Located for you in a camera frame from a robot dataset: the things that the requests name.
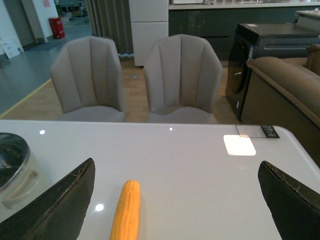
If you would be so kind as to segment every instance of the white sign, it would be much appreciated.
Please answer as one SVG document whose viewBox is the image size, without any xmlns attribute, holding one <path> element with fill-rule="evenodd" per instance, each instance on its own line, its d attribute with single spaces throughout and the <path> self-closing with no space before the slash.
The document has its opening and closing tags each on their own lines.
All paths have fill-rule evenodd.
<svg viewBox="0 0 320 240">
<path fill-rule="evenodd" d="M 1 43 L 1 46 L 8 57 L 8 59 L 13 58 L 14 56 L 17 56 L 20 54 L 18 47 L 15 43 L 12 41 L 4 41 Z"/>
</svg>

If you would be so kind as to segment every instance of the yellow corn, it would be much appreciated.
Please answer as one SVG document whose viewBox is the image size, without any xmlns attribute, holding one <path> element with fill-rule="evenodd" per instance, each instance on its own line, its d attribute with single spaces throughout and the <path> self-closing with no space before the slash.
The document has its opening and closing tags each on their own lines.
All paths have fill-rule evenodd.
<svg viewBox="0 0 320 240">
<path fill-rule="evenodd" d="M 109 240 L 136 240 L 139 229 L 140 185 L 128 180 L 116 206 Z"/>
</svg>

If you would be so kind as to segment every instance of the chair backrest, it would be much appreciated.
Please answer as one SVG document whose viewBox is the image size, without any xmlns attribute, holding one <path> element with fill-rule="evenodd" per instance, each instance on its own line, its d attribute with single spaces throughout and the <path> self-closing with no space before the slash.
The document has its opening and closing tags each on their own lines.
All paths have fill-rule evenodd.
<svg viewBox="0 0 320 240">
<path fill-rule="evenodd" d="M 63 113 L 91 106 L 124 111 L 122 69 L 110 39 L 88 36 L 66 43 L 50 75 Z"/>
<path fill-rule="evenodd" d="M 156 41 L 144 65 L 149 111 L 180 105 L 212 113 L 222 71 L 201 37 L 179 34 Z"/>
</svg>

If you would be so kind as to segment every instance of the dark cabinet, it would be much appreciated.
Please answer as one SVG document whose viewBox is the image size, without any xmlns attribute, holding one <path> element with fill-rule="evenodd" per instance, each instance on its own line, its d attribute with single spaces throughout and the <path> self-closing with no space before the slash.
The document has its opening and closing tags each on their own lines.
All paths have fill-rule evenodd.
<svg viewBox="0 0 320 240">
<path fill-rule="evenodd" d="M 219 59 L 227 61 L 238 24 L 294 24 L 296 11 L 314 9 L 314 6 L 297 6 L 170 10 L 169 36 L 188 34 L 205 38 Z"/>
</svg>

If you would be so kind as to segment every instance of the upholstered dining chair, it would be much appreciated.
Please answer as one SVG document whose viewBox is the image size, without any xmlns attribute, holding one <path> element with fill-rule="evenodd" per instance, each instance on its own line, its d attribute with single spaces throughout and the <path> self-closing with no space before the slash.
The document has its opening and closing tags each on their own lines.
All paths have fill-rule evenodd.
<svg viewBox="0 0 320 240">
<path fill-rule="evenodd" d="M 185 34 L 156 41 L 144 65 L 148 123 L 217 124 L 223 67 L 209 42 Z"/>
<path fill-rule="evenodd" d="M 66 43 L 50 68 L 59 121 L 124 122 L 122 69 L 115 43 L 88 36 Z"/>
</svg>

